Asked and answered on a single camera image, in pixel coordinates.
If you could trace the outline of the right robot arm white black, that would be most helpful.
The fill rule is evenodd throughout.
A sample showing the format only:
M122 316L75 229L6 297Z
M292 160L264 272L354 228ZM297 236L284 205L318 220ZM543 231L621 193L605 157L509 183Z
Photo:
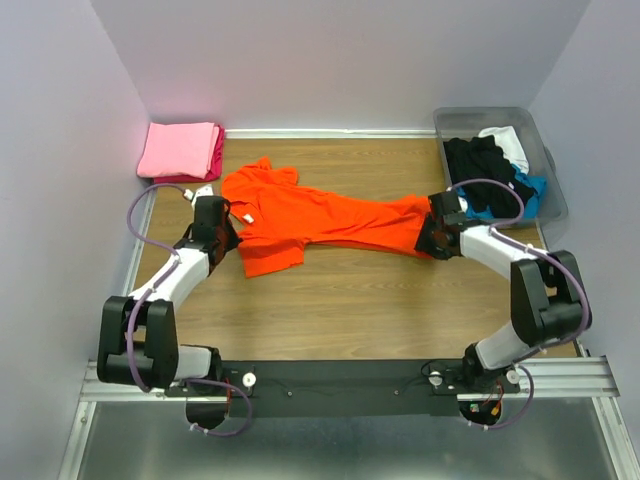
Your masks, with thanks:
M510 316L494 334L469 345L460 379L480 392L511 365L550 347L571 343L592 323L578 261L548 252L478 222L446 224L425 219L415 250L437 260L472 259L509 281Z

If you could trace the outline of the orange t shirt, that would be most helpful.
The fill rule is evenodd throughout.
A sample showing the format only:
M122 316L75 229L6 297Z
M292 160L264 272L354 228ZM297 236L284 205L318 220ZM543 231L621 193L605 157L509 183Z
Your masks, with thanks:
M293 167L267 157L226 176L221 193L243 229L238 250L248 278L304 263L309 245L426 258L415 243L427 214L425 197L377 202L301 186Z

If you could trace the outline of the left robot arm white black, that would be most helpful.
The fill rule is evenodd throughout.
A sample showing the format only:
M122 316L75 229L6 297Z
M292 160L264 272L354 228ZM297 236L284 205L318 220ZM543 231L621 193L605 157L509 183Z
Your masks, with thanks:
M142 287L112 296L103 306L97 375L101 382L132 385L144 392L165 389L187 378L201 395L214 393L222 380L216 353L208 347L178 345L176 312L224 256L241 242L229 212L196 214L182 238L169 246L143 242L169 252L167 262Z

